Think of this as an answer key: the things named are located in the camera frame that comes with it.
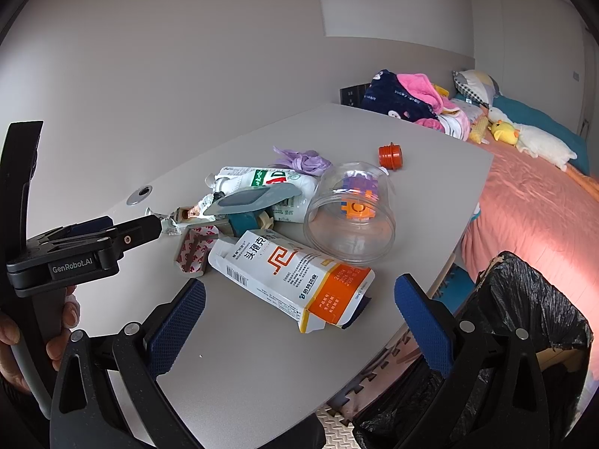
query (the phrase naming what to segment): black garbage bag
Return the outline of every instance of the black garbage bag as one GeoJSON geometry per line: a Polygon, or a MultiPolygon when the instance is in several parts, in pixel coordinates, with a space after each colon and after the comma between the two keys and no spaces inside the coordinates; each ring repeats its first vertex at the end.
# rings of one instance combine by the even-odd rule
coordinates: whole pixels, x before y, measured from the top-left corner
{"type": "MultiPolygon", "coordinates": [[[[504,251],[478,275],[476,289],[457,316],[486,332],[528,331],[537,352],[549,406],[550,446],[567,433],[585,383],[593,334],[586,318],[543,275],[504,251]]],[[[493,368],[483,369],[447,447],[472,428],[493,368]]],[[[387,391],[358,415],[353,434],[363,449],[393,449],[420,420],[443,383],[421,356],[387,391]]]]}

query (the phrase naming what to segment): finger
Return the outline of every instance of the finger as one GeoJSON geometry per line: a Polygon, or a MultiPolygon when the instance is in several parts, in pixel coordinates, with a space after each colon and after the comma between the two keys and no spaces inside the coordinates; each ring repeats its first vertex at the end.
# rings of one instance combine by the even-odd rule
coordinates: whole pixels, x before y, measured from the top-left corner
{"type": "Polygon", "coordinates": [[[6,381],[18,390],[25,393],[31,392],[25,378],[15,361],[10,346],[0,342],[0,373],[6,381]]]}
{"type": "Polygon", "coordinates": [[[56,361],[62,358],[62,354],[65,352],[67,343],[69,342],[70,335],[71,331],[63,328],[59,336],[48,341],[48,344],[46,344],[46,352],[51,360],[56,361]]]}
{"type": "Polygon", "coordinates": [[[19,343],[21,332],[17,324],[6,314],[0,312],[0,342],[8,345],[19,343]]]}
{"type": "Polygon", "coordinates": [[[79,324],[79,309],[73,302],[65,303],[62,309],[62,325],[69,329],[79,324]]]}

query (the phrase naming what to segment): white plastic bottle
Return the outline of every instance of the white plastic bottle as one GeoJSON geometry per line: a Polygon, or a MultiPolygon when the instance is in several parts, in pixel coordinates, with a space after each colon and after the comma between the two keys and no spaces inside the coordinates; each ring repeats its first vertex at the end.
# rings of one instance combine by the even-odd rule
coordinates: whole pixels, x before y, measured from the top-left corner
{"type": "Polygon", "coordinates": [[[251,167],[224,167],[217,175],[206,177],[206,184],[214,192],[229,195],[241,187],[267,186],[268,184],[290,183],[301,190],[294,196],[273,206],[276,221],[303,223],[310,199],[318,185],[318,179],[311,175],[298,174],[290,169],[256,169],[251,167]]]}

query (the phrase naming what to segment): checkered pillow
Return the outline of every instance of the checkered pillow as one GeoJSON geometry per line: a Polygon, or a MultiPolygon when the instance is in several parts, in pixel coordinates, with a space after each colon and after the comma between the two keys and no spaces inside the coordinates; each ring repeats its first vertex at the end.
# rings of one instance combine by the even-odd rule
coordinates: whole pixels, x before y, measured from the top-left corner
{"type": "Polygon", "coordinates": [[[495,85],[495,81],[490,76],[471,70],[464,72],[452,71],[451,74],[456,89],[465,97],[487,108],[493,105],[493,97],[499,92],[498,86],[495,85]],[[486,77],[489,83],[482,82],[479,75],[486,77]]]}

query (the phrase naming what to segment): white tabletop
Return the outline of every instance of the white tabletop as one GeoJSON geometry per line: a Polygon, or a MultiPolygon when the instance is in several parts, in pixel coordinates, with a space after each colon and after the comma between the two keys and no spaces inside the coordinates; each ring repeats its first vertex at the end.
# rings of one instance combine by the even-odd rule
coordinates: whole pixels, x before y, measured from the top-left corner
{"type": "MultiPolygon", "coordinates": [[[[201,154],[151,182],[153,192],[144,202],[127,207],[124,200],[107,211],[117,223],[142,216],[146,207],[169,213],[195,204],[210,191],[204,185],[210,172],[227,165],[269,165],[276,158],[273,145],[318,150],[333,163],[378,165],[379,146],[391,141],[401,145],[404,157],[403,168],[390,174],[396,240],[387,256],[370,265],[376,273],[367,292],[372,301],[350,328],[300,334],[294,320],[220,273],[202,277],[206,309],[158,383],[207,449],[265,444],[369,363],[403,324],[393,301],[396,277],[409,272],[422,288],[430,288],[468,224],[492,155],[419,125],[326,104],[201,154]]],[[[172,143],[165,138],[165,146],[176,146],[172,143]]],[[[300,224],[277,229],[305,242],[300,224]]],[[[173,266],[178,241],[161,237],[129,251],[118,275],[80,287],[80,327],[91,336],[114,333],[172,300],[186,281],[173,266]]],[[[132,430],[143,436],[122,383],[113,380],[132,430]]]]}

